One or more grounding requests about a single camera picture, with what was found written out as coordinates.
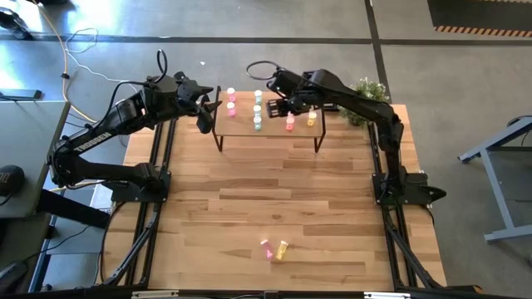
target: floor mat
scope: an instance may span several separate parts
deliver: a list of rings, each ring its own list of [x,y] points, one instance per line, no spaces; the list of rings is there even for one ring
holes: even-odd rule
[[[434,29],[498,37],[532,37],[532,2],[428,0]]]

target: concrete floor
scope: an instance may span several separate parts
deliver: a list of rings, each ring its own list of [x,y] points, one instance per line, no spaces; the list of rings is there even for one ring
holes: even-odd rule
[[[5,2],[20,12],[31,30],[50,32],[31,3],[3,0],[0,5]],[[425,0],[373,0],[373,6],[381,38],[509,39],[434,32]],[[128,37],[371,37],[363,0],[72,0],[72,4],[47,10],[63,34],[97,27],[100,34]],[[372,45],[102,42],[77,56],[81,63],[109,77],[142,80],[158,73],[158,48],[168,54],[172,72],[185,71],[207,86],[264,88],[263,82],[253,81],[244,73],[247,64],[259,59],[274,60],[293,71],[326,68],[346,85],[364,76],[378,78]],[[392,99],[407,104],[421,166],[429,174],[430,184],[448,193],[435,203],[434,214],[450,285],[477,284],[488,293],[515,297],[530,297],[532,293],[532,267],[526,262],[532,253],[532,237],[485,243],[483,233],[503,228],[495,197],[480,161],[462,165],[456,159],[502,130],[509,119],[532,112],[531,50],[382,48]],[[38,88],[45,92],[45,100],[62,98],[62,54],[57,42],[2,41],[0,65],[0,87]],[[73,63],[70,73],[72,101],[89,115],[101,116],[114,83]],[[129,87],[124,87],[120,95],[130,93]],[[74,131],[66,126],[67,134]],[[119,141],[111,140],[87,153],[87,158],[120,163],[124,153]],[[518,221],[527,223],[532,204],[509,205]],[[75,248],[71,252],[82,253]],[[65,276],[57,269],[74,264],[76,258],[90,261],[94,255],[63,256],[62,261],[61,256],[54,257],[47,282],[59,288],[90,285],[94,267],[73,268],[69,273],[79,271],[77,275],[62,280]]]

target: gray desk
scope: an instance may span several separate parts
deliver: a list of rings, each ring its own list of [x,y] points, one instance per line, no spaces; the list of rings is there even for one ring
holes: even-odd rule
[[[14,164],[26,177],[21,192],[0,207],[0,218],[34,214],[48,173],[46,157],[60,137],[69,108],[64,101],[0,102],[0,167]]]

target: test tube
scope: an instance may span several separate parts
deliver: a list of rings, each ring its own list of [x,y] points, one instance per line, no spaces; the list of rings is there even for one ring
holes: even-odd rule
[[[283,259],[283,255],[286,252],[286,248],[288,247],[288,243],[285,241],[281,241],[281,245],[279,245],[279,248],[277,249],[277,254],[275,255],[275,258],[277,258],[279,261]]]
[[[255,91],[255,104],[260,105],[263,103],[263,92]]]
[[[234,107],[233,102],[227,103],[227,110],[229,111],[230,117],[234,117],[236,115],[236,108]]]
[[[254,117],[260,117],[260,111],[262,110],[263,108],[260,106],[260,105],[254,105],[253,106],[253,113],[254,113]]]
[[[264,251],[266,252],[266,257],[271,260],[273,256],[273,249],[272,246],[269,244],[268,240],[263,240],[260,245],[264,248]]]
[[[234,102],[236,101],[236,91],[233,87],[230,87],[227,89],[227,96],[229,96],[229,101]]]
[[[263,127],[262,118],[260,116],[255,116],[253,122],[255,123],[255,130],[260,130]]]
[[[308,112],[307,125],[308,126],[313,126],[314,123],[316,122],[316,117],[318,117],[318,114],[316,112],[314,112],[314,111]]]
[[[288,113],[288,117],[286,118],[286,130],[288,132],[292,132],[293,130],[293,123],[296,121],[295,117],[293,117],[292,113]]]

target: black cable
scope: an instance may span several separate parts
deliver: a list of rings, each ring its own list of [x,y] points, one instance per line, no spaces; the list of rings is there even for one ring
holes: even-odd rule
[[[67,237],[67,238],[64,238],[62,241],[59,242],[59,244],[57,244],[56,246],[52,247],[52,248],[47,248],[47,249],[44,249],[44,250],[41,250],[40,252],[36,252],[36,253],[33,253],[31,256],[29,257],[26,257],[22,260],[22,262],[27,262],[27,260],[29,260],[30,258],[32,257],[35,257],[35,256],[38,256],[39,254],[43,253],[43,252],[47,252],[48,250],[52,250],[52,249],[55,249],[55,248],[58,248],[60,247],[64,242],[70,240],[71,238],[74,238],[76,236],[79,236],[81,235],[82,233],[84,233],[89,227],[91,227],[92,225],[87,225],[85,226],[85,228],[83,228],[79,233],[74,233],[73,235],[71,235],[70,237]]]
[[[160,54],[163,55],[163,58],[165,59],[165,67],[163,68],[160,64]],[[159,67],[159,71],[161,72],[161,75],[157,80],[154,81],[155,84],[159,83],[163,78],[166,76],[166,72],[168,71],[168,60],[166,59],[166,53],[162,49],[157,50],[157,66]]]
[[[127,148],[127,143],[122,139],[122,137],[123,137],[122,135],[118,135],[118,140],[120,141],[120,144],[123,147]]]
[[[68,113],[68,115],[72,116],[73,118],[77,118],[78,120],[82,120],[82,121],[85,121],[85,122],[86,122],[86,119],[81,118],[81,117],[79,117],[79,116],[77,116],[77,115],[73,115],[72,113]]]
[[[261,80],[261,81],[272,80],[273,78],[275,78],[275,73],[273,75],[271,75],[270,77],[268,77],[268,78],[261,78],[261,77],[257,77],[257,76],[251,75],[249,73],[249,69],[252,66],[257,66],[259,64],[269,64],[269,65],[275,66],[275,71],[276,72],[279,71],[279,70],[285,70],[284,68],[282,68],[280,65],[278,65],[277,63],[275,63],[273,61],[256,61],[256,62],[253,62],[252,64],[248,65],[248,67],[246,67],[246,74],[248,74],[249,78],[254,79],[254,80]]]
[[[107,183],[107,182],[108,182],[107,180],[104,180],[104,181],[100,181],[100,182],[83,184],[81,186],[65,186],[65,187],[67,189],[69,189],[69,190],[78,190],[78,189],[85,188],[85,187],[88,187],[88,186],[93,186],[95,184],[102,184],[102,183]]]
[[[429,216],[431,216],[431,219],[432,219],[432,226],[434,226],[435,225],[434,215],[432,214],[431,210],[426,205],[420,204],[420,206],[429,213]]]
[[[12,101],[20,101],[19,99],[11,98],[9,96],[2,96],[2,95],[0,95],[0,99],[12,100]]]
[[[515,124],[516,122],[518,122],[519,120],[521,120],[521,119],[523,119],[523,118],[525,118],[525,117],[532,117],[532,115],[522,115],[522,116],[517,116],[517,117],[513,118],[512,120],[510,120],[510,121],[506,124],[506,126],[509,127],[509,126]]]
[[[138,82],[138,81],[122,81],[120,83],[118,83],[116,86],[115,86],[115,89],[113,90],[113,93],[111,95],[111,100],[109,100],[109,105],[107,106],[107,111],[106,113],[103,115],[103,117],[101,118],[100,121],[98,121],[98,123],[94,126],[93,130],[96,130],[97,128],[100,127],[101,124],[103,124],[103,122],[106,120],[107,116],[109,115],[109,113],[111,113],[111,109],[113,107],[113,104],[115,103],[115,96],[116,96],[116,92],[118,91],[118,89],[120,88],[120,86],[122,86],[123,84],[135,84],[135,85],[139,85],[139,86],[144,86],[145,83],[144,82]]]
[[[523,139],[521,140],[521,146],[523,146],[523,144],[525,143],[526,136],[528,136],[529,133],[530,131],[526,132],[525,136],[523,136]]]
[[[73,125],[73,126],[75,126],[75,127],[77,127],[77,128],[85,129],[84,126],[80,126],[80,125],[72,124],[71,122],[68,122],[68,121],[65,121],[65,123],[66,123],[66,124],[69,124],[69,125]]]
[[[251,295],[251,294],[248,294],[248,295],[242,295],[242,296],[238,296],[238,297],[233,297],[233,298],[230,298],[230,299],[242,299],[242,298],[263,298],[264,296],[262,295]]]
[[[2,207],[4,204],[6,204],[9,201],[9,199],[11,199],[12,196],[13,196],[13,193],[11,193],[8,196],[6,196],[6,198],[0,203],[0,207]]]
[[[253,75],[249,74],[249,68],[250,68],[251,66],[256,66],[256,65],[259,65],[259,64],[262,64],[262,63],[264,63],[264,64],[270,64],[270,65],[276,66],[276,67],[277,67],[277,70],[274,72],[274,74],[273,74],[271,77],[268,77],[268,78],[256,77],[256,76],[253,76]],[[372,101],[376,101],[376,102],[378,102],[378,103],[382,103],[383,105],[389,105],[389,104],[386,103],[386,102],[380,102],[380,101],[377,101],[377,100],[373,100],[373,99],[367,98],[367,97],[363,96],[362,94],[360,94],[359,92],[354,91],[354,90],[351,90],[351,89],[350,89],[350,91],[352,91],[352,92],[340,91],[340,90],[337,90],[337,89],[334,89],[334,88],[330,88],[330,87],[323,86],[323,85],[318,84],[318,83],[316,83],[316,82],[312,82],[312,81],[310,81],[309,79],[307,79],[307,78],[305,78],[305,77],[303,77],[303,76],[301,76],[301,75],[299,75],[299,74],[296,74],[296,73],[294,73],[293,71],[287,70],[287,69],[285,69],[284,67],[281,67],[281,66],[279,66],[277,63],[272,62],[272,61],[256,61],[256,62],[253,62],[253,63],[251,63],[250,65],[248,65],[248,67],[246,67],[246,74],[248,74],[248,76],[249,76],[250,78],[255,79],[255,80],[261,80],[261,81],[271,80],[271,79],[275,78],[275,76],[277,75],[277,72],[278,72],[278,71],[286,71],[286,72],[289,72],[289,73],[291,73],[291,74],[293,74],[293,75],[295,75],[295,76],[298,76],[301,80],[307,82],[308,84],[311,84],[311,85],[317,86],[317,87],[322,88],[322,89],[324,89],[324,90],[326,90],[326,91],[332,91],[332,92],[336,92],[336,93],[339,93],[339,94],[342,94],[342,95],[346,95],[346,96],[354,96],[354,95],[357,95],[357,96],[363,98],[364,100],[372,100]]]
[[[113,217],[116,215],[116,212],[118,212],[118,210],[120,210],[120,208],[124,205],[124,203],[126,203],[126,202],[121,202],[121,203],[116,205],[116,208],[112,211],[111,216],[109,216],[109,220],[107,221],[106,228],[104,228],[104,231],[103,231],[103,237],[101,239],[100,252],[98,253],[98,263],[99,263],[99,268],[100,268],[100,279],[101,279],[101,282],[104,282],[104,279],[103,279],[103,249],[104,249],[104,246],[106,245],[107,231],[109,231],[109,226],[111,225],[111,221],[112,221]]]

